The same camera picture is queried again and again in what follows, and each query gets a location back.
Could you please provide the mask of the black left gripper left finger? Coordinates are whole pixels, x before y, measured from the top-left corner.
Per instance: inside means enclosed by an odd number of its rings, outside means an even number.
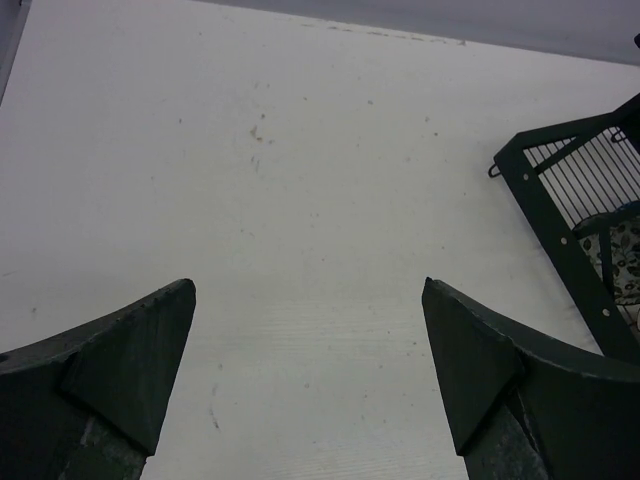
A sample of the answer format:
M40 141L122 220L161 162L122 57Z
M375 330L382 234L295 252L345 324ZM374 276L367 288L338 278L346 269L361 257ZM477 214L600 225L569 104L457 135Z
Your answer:
M196 307L177 280L1 355L4 479L138 479L156 452Z

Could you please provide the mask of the pink floral-inside bowl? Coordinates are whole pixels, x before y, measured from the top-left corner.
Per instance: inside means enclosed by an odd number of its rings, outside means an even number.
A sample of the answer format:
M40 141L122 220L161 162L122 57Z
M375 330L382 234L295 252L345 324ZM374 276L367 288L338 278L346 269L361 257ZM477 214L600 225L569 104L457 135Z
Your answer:
M614 302L639 304L639 217L610 224L611 214L596 214L572 230Z

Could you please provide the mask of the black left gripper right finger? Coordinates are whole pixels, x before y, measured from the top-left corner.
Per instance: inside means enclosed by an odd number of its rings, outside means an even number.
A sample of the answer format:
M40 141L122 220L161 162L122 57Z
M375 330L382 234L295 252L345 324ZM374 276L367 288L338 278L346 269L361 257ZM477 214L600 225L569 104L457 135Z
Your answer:
M471 479L636 479L639 368L559 341L428 278L422 307Z

